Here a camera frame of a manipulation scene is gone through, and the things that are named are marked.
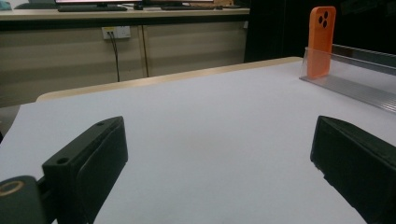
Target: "transparent plastic divider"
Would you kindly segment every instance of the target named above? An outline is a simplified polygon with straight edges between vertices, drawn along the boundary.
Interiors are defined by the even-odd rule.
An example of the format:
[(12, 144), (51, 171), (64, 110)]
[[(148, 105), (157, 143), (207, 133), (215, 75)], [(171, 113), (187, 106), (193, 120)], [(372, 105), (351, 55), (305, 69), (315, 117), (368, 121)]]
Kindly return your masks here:
[[(313, 49), (305, 49), (301, 80), (396, 113), (395, 55), (333, 45), (329, 74), (313, 78), (306, 75), (309, 50)], [(316, 50), (318, 54), (329, 55)]]

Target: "white tabletop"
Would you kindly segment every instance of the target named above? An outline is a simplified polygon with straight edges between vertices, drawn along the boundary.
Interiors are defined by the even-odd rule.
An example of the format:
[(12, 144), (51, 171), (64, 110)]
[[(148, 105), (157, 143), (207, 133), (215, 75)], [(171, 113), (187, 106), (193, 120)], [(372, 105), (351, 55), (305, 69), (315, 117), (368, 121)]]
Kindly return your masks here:
[(95, 223), (364, 223), (309, 160), (319, 115), (396, 145), (396, 117), (299, 79), (301, 62), (22, 105), (0, 179), (124, 116), (130, 159)]

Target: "orange object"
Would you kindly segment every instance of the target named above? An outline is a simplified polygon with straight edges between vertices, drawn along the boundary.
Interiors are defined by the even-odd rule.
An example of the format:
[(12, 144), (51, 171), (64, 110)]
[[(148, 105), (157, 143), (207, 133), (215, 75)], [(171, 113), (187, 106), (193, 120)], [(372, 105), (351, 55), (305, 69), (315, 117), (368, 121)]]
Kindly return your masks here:
[(335, 7), (314, 7), (309, 19), (307, 75), (323, 77), (329, 74), (332, 54), (332, 34)]

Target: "power outlet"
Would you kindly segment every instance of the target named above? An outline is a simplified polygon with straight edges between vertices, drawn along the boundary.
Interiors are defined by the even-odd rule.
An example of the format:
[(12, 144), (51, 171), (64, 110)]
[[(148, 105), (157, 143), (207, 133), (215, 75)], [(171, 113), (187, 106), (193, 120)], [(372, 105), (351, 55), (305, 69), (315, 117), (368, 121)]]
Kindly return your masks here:
[(131, 28), (130, 26), (107, 26), (102, 27), (103, 39), (110, 39), (110, 32), (113, 33), (114, 38), (130, 38)]

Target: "cabinet door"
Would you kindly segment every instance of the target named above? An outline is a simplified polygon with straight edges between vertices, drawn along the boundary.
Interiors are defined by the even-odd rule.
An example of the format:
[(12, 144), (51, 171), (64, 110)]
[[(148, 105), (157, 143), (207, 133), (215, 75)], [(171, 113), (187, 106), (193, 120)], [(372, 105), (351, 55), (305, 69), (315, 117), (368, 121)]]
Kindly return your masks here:
[(143, 27), (150, 77), (244, 61), (243, 21)]
[[(137, 26), (117, 39), (120, 80), (144, 77)], [(0, 33), (0, 107), (41, 94), (117, 82), (113, 46), (101, 28)]]

